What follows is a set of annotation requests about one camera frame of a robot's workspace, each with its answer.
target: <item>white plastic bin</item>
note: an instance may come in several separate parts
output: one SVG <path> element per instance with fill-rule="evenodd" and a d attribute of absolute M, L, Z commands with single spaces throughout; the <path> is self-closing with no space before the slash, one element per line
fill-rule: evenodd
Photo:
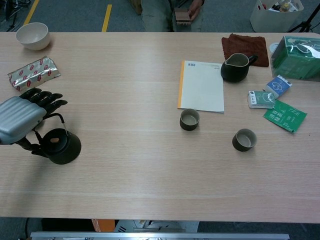
<path fill-rule="evenodd" d="M 250 22 L 252 28 L 258 33 L 284 33 L 290 30 L 297 17 L 304 10 L 300 0 L 294 0 L 293 4 L 298 11 L 275 12 L 269 11 L 277 0 L 257 0 L 253 8 Z"/>

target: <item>white bowl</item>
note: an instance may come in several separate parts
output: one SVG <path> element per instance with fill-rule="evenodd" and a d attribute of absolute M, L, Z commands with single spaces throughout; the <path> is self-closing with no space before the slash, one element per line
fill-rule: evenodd
<path fill-rule="evenodd" d="M 48 27 L 41 22 L 32 22 L 20 27 L 15 37 L 19 43 L 31 50 L 44 49 L 50 43 Z"/>

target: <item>wooden table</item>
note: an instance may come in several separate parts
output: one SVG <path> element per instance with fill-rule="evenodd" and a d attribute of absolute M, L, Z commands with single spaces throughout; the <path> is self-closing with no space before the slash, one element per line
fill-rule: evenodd
<path fill-rule="evenodd" d="M 320 83 L 293 80 L 281 97 L 308 113 L 296 134 L 248 108 L 248 90 L 272 79 L 255 66 L 224 83 L 224 114 L 200 112 L 192 132 L 179 126 L 181 61 L 222 63 L 228 35 L 53 33 L 50 47 L 30 51 L 0 33 L 0 102 L 18 95 L 7 73 L 48 55 L 61 76 L 41 88 L 63 94 L 57 112 L 82 142 L 67 165 L 1 145 L 0 216 L 320 223 Z M 248 35 L 268 47 L 283 36 Z M 51 118 L 39 131 L 58 127 Z M 242 128 L 257 135 L 248 152 L 232 146 Z"/>

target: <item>person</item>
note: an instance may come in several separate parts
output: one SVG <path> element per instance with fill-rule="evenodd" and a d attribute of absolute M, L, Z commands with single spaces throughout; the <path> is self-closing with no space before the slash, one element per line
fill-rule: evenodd
<path fill-rule="evenodd" d="M 146 32 L 201 32 L 205 0 L 141 0 Z M 174 8 L 187 8 L 191 25 L 176 24 Z"/>

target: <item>brown cloth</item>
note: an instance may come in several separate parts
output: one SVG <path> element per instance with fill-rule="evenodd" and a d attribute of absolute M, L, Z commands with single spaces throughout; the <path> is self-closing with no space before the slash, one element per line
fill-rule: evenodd
<path fill-rule="evenodd" d="M 264 37 L 240 36 L 232 33 L 229 38 L 223 37 L 221 41 L 225 59 L 228 59 L 235 53 L 242 53 L 247 57 L 257 55 L 258 59 L 252 65 L 269 67 L 269 58 Z"/>

